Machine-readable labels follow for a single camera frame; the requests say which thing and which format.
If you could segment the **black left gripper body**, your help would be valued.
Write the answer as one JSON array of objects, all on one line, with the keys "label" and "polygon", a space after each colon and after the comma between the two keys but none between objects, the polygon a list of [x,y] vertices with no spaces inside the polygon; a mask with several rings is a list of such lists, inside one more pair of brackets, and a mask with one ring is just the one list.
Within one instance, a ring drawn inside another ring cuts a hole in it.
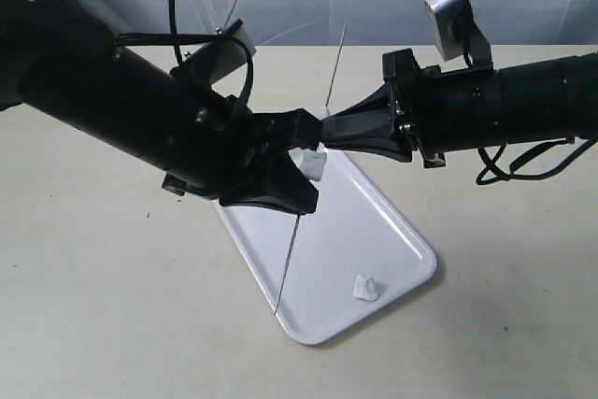
[{"label": "black left gripper body", "polygon": [[164,108],[162,188],[220,200],[287,150],[263,142],[266,112],[204,88],[172,85]]}]

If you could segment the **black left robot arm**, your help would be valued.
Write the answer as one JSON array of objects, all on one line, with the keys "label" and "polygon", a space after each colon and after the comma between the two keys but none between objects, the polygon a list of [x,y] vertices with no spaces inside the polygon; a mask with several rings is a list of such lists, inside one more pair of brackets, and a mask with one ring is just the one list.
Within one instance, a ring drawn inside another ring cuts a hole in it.
[{"label": "black left robot arm", "polygon": [[164,188],[223,206],[310,214],[319,194],[290,150],[313,150],[304,109],[249,109],[253,50],[215,35],[118,35],[79,0],[1,0],[1,106],[33,107],[164,172]]}]

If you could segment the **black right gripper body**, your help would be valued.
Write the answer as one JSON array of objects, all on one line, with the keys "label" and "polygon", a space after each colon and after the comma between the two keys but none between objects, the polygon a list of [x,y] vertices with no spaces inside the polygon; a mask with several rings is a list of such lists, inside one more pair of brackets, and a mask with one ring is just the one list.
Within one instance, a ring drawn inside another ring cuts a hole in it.
[{"label": "black right gripper body", "polygon": [[411,49],[382,55],[402,118],[399,130],[426,168],[446,164],[445,154],[503,144],[503,97],[492,63],[443,72],[420,67]]}]

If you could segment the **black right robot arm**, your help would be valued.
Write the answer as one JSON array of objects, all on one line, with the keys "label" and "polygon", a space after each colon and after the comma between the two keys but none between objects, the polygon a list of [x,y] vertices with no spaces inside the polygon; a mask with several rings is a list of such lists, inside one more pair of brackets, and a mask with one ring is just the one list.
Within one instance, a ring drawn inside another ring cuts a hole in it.
[{"label": "black right robot arm", "polygon": [[480,186],[526,181],[523,167],[549,149],[597,141],[597,56],[589,53],[501,69],[471,60],[453,71],[422,67],[412,50],[382,57],[383,82],[362,101],[317,119],[302,109],[256,114],[248,177],[220,199],[224,207],[263,207],[307,215],[318,191],[290,150],[348,150],[400,163],[419,155],[440,168],[453,151],[475,150]]}]

